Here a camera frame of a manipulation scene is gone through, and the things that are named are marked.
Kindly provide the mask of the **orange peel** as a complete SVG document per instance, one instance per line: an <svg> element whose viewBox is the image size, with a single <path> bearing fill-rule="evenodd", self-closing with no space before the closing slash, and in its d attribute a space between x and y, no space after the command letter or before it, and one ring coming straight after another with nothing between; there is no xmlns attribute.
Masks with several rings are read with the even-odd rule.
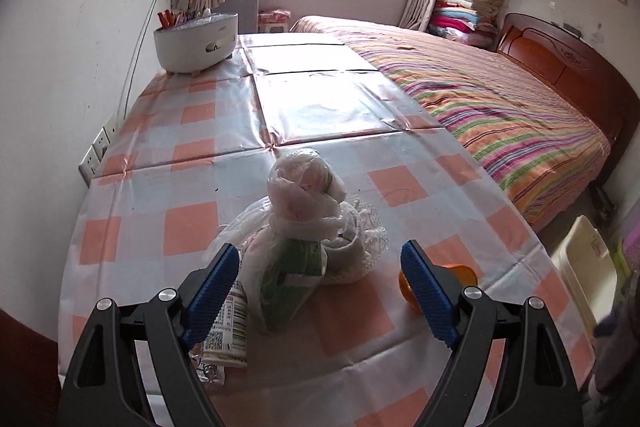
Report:
<svg viewBox="0 0 640 427"><path fill-rule="evenodd" d="M467 265L443 265L442 269L447 269L457 279L461 286L476 286L478 283L476 273ZM416 297L414 297L404 272L402 271L398 273L398 284L401 295L406 300L406 303L408 303L411 309L419 312L420 307L416 301Z"/></svg>

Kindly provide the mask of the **printed cylindrical bottle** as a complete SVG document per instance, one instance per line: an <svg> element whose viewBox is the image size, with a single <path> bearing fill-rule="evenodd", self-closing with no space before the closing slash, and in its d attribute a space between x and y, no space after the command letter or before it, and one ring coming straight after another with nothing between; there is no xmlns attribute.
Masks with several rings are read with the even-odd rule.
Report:
<svg viewBox="0 0 640 427"><path fill-rule="evenodd" d="M203 343L205 363L237 369L247 365L247 317L246 296L236 280Z"/></svg>

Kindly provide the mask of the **white knotted plastic bag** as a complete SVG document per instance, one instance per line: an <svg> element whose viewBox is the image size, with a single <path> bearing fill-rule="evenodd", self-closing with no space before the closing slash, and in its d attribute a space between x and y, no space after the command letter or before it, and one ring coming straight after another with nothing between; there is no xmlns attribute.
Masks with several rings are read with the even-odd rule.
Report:
<svg viewBox="0 0 640 427"><path fill-rule="evenodd" d="M312 148L280 157L267 176L267 195L252 202L221 230L206 248L209 262L224 243L241 246L264 225L288 239L334 239L344 227L344 183Z"/></svg>

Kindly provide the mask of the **silver blister pack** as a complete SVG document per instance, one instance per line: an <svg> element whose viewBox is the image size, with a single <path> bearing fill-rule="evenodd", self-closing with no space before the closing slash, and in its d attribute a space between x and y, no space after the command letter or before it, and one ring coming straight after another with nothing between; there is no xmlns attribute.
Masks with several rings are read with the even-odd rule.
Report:
<svg viewBox="0 0 640 427"><path fill-rule="evenodd" d="M222 366L205 361L200 351L192 350L189 355L196 376L203 385L224 385L226 382L226 373L224 373Z"/></svg>

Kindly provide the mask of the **cream plastic trash bin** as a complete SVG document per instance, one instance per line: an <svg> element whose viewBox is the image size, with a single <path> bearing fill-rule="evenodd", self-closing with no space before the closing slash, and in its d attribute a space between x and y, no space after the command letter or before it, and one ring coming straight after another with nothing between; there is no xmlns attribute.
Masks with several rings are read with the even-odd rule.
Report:
<svg viewBox="0 0 640 427"><path fill-rule="evenodd" d="M611 313L617 273L608 246L586 216L578 216L551 260L590 336Z"/></svg>

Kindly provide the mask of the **checkered plastic tablecloth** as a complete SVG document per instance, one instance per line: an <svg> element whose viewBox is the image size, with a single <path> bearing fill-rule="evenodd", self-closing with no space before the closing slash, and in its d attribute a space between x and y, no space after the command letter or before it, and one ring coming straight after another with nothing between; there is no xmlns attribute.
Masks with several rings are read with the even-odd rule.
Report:
<svg viewBox="0 0 640 427"><path fill-rule="evenodd" d="M213 403L230 426L409 426L448 359L398 287L415 239L467 265L492 298L546 303L583 381L594 355L552 262L456 139L346 46L259 36L201 76L158 75L104 155L70 243L60 362L103 297L140 303L198 269L219 232L265 199L282 218L375 209L386 251L348 284L320 286L284 329L249 329L242 369Z"/></svg>

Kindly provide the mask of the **striped bed cover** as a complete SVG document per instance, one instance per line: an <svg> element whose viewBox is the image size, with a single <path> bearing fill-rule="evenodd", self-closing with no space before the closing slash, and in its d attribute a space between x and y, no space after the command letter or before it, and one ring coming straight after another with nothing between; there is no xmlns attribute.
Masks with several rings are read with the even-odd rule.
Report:
<svg viewBox="0 0 640 427"><path fill-rule="evenodd" d="M458 140L535 231L573 204L610 156L588 117L496 52L344 18L304 16L292 29L332 36L375 66Z"/></svg>

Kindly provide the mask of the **white round container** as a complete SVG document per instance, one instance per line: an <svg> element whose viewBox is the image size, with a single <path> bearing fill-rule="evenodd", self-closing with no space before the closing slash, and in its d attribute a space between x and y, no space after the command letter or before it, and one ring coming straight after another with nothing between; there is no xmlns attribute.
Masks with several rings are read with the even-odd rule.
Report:
<svg viewBox="0 0 640 427"><path fill-rule="evenodd" d="M203 72L227 60L238 40L236 14L212 14L153 32L160 66L174 74Z"/></svg>

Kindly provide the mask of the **wooden headboard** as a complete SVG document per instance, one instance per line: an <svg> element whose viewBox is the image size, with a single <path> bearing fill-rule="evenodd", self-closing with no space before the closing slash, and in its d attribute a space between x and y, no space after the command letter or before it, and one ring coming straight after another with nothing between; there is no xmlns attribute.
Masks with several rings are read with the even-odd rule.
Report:
<svg viewBox="0 0 640 427"><path fill-rule="evenodd" d="M545 83L604 133L611 152L597 182L608 181L639 126L639 97L624 76L565 29L521 13L506 14L496 52Z"/></svg>

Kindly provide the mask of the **small stool with pink cloth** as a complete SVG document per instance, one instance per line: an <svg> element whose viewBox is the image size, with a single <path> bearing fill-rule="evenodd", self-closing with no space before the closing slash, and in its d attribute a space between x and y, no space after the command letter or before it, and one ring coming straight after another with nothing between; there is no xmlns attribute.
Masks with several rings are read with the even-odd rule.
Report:
<svg viewBox="0 0 640 427"><path fill-rule="evenodd" d="M276 32L288 32L290 28L291 12L276 9L258 13L258 31L262 34L275 34Z"/></svg>

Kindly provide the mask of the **stack of folded quilts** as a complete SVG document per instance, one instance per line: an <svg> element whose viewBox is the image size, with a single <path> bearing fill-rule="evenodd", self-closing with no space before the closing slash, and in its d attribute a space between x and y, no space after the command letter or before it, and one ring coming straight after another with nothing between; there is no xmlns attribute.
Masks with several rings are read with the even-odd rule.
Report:
<svg viewBox="0 0 640 427"><path fill-rule="evenodd" d="M490 50L498 37L503 0L436 0L427 25L430 34Z"/></svg>

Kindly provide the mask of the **wall power socket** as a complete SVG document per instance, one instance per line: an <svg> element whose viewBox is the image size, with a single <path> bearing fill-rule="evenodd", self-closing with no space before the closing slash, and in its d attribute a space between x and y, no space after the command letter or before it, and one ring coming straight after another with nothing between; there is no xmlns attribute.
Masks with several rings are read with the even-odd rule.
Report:
<svg viewBox="0 0 640 427"><path fill-rule="evenodd" d="M84 157L78 165L81 178L87 186L90 186L92 179L96 176L106 151L113 143L118 131L118 119L114 114L93 139Z"/></svg>

